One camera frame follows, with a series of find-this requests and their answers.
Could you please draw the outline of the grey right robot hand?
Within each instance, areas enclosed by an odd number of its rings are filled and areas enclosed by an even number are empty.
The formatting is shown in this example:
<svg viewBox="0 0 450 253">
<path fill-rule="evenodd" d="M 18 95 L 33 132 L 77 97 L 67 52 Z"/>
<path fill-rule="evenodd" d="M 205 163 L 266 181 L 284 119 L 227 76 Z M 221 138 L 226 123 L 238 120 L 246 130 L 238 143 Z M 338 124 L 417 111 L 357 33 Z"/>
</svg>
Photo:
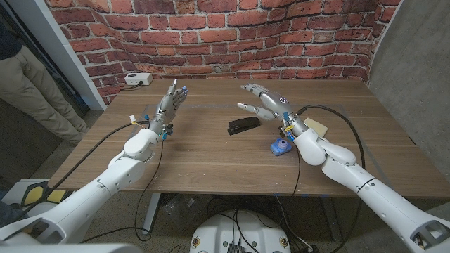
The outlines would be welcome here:
<svg viewBox="0 0 450 253">
<path fill-rule="evenodd" d="M 258 84 L 246 84 L 242 85 L 241 88 L 260 98 L 264 107 L 255 107 L 246 103 L 237 103 L 237 106 L 240 109 L 255 113 L 256 116 L 264 120 L 277 119 L 281 121 L 283 126 L 292 127 L 290 132 L 295 138 L 309 129 L 300 117 L 296 115 L 288 100 L 281 94 L 270 91 Z"/>
</svg>

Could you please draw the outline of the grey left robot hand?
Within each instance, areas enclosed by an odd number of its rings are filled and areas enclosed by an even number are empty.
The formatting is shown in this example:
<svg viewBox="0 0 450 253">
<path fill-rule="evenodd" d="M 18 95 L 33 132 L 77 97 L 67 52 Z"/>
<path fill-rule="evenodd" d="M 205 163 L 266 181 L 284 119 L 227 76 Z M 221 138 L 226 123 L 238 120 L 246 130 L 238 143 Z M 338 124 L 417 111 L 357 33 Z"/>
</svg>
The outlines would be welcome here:
<svg viewBox="0 0 450 253">
<path fill-rule="evenodd" d="M 185 86 L 178 89 L 176 84 L 177 79 L 172 82 L 167 93 L 158 103 L 155 114 L 150 121 L 148 129 L 157 134 L 160 134 L 163 128 L 172 122 L 176 116 L 176 111 L 187 97 L 188 89 Z"/>
</svg>

